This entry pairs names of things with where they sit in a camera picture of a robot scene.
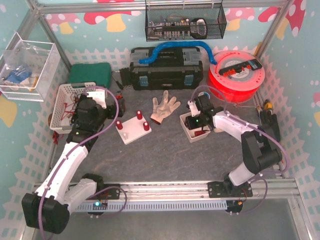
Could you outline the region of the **large red spring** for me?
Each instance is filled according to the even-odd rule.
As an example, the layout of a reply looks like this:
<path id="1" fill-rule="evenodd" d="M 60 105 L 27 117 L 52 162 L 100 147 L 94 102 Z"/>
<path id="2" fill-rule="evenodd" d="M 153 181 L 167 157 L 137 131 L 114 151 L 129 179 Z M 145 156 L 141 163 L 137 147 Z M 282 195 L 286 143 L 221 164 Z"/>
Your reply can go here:
<path id="1" fill-rule="evenodd" d="M 115 124 L 116 124 L 116 128 L 117 128 L 118 130 L 122 130 L 122 129 L 123 129 L 123 124 L 122 124 L 122 122 L 121 122 L 120 120 L 117 120 L 117 121 L 115 122 Z"/>
<path id="2" fill-rule="evenodd" d="M 138 110 L 136 112 L 136 117 L 137 117 L 138 120 L 141 120 L 143 118 L 143 114 L 142 114 L 142 112 L 140 110 Z"/>
<path id="3" fill-rule="evenodd" d="M 150 130 L 150 126 L 149 126 L 149 123 L 148 123 L 147 121 L 145 121 L 145 122 L 143 123 L 143 129 L 144 129 L 146 132 Z"/>

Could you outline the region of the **white peg board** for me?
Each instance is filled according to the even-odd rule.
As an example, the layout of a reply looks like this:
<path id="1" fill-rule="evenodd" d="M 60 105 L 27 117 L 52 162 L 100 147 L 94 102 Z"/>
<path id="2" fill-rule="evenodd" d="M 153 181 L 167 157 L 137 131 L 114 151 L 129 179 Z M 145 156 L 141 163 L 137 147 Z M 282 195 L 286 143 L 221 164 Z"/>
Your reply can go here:
<path id="1" fill-rule="evenodd" d="M 141 120 L 138 120 L 137 117 L 135 116 L 127 121 L 122 122 L 122 125 L 123 125 L 122 130 L 118 130 L 115 124 L 115 128 L 125 145 L 128 145 L 134 142 L 135 140 L 152 132 L 152 128 L 150 127 L 150 124 L 149 124 L 149 131 L 144 130 L 144 127 L 143 127 L 144 122 L 147 122 L 147 120 L 144 117 L 142 117 Z"/>

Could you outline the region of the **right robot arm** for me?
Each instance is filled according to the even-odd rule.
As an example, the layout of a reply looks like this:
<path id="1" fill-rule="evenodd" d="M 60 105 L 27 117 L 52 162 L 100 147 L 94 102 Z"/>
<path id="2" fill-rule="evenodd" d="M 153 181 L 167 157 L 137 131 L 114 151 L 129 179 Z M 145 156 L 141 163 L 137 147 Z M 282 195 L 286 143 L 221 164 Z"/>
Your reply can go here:
<path id="1" fill-rule="evenodd" d="M 231 198 L 252 196 L 250 181 L 263 170 L 282 160 L 278 141 L 273 128 L 255 125 L 231 114 L 223 107 L 214 107 L 206 95 L 189 100 L 190 115 L 185 118 L 188 130 L 209 127 L 220 129 L 241 143 L 242 163 L 227 174 L 223 181 L 207 184 L 210 198 Z"/>

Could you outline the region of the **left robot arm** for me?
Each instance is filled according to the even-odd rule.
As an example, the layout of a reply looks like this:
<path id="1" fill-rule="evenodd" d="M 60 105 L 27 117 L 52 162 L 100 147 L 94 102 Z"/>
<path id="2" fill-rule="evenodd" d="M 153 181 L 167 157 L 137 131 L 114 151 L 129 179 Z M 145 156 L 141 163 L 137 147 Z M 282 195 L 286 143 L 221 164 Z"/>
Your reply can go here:
<path id="1" fill-rule="evenodd" d="M 116 121 L 125 112 L 125 100 L 116 96 L 113 105 L 103 97 L 81 95 L 73 115 L 73 126 L 63 152 L 46 180 L 33 193 L 26 193 L 21 204 L 26 225 L 46 232 L 60 234 L 70 215 L 85 200 L 117 200 L 123 191 L 120 184 L 104 184 L 103 177 L 86 173 L 79 183 L 70 182 L 81 162 L 87 157 L 104 128 L 107 119 Z"/>

